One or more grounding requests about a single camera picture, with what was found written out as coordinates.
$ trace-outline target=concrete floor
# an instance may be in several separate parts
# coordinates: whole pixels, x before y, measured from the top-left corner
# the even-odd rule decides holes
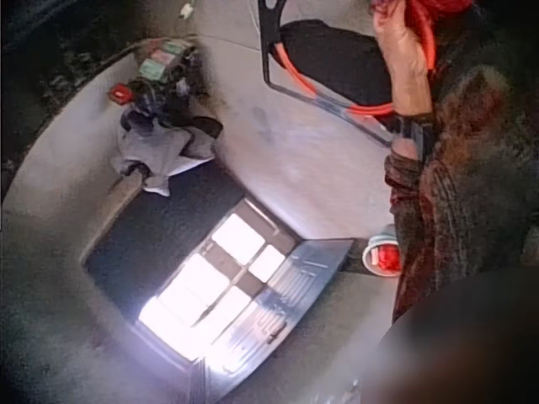
[[[148,32],[199,36],[212,104],[226,128],[218,151],[237,177],[302,237],[368,237],[382,229],[391,220],[387,150],[263,84],[247,0],[198,0],[188,24],[177,19],[181,3],[144,3]],[[365,2],[289,0],[286,19],[301,16],[370,29]],[[108,157],[120,111],[105,89],[135,69],[124,60],[71,101],[29,152],[3,202],[3,283],[11,285],[3,288],[3,322],[11,327],[2,333],[16,341],[7,361],[20,369],[18,383],[33,385],[42,401],[184,402],[181,383],[160,381],[170,373],[163,361],[134,337],[78,261],[88,223],[116,180]],[[81,103],[94,108],[76,115]],[[339,402],[335,397],[360,378],[366,355],[389,328],[395,286],[339,274],[228,402],[267,403],[268,396],[274,403]],[[157,377],[137,370],[118,343]]]

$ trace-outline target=window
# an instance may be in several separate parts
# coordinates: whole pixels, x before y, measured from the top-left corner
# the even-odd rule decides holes
[[[242,201],[145,304],[139,322],[187,360],[203,356],[294,244],[251,202]]]

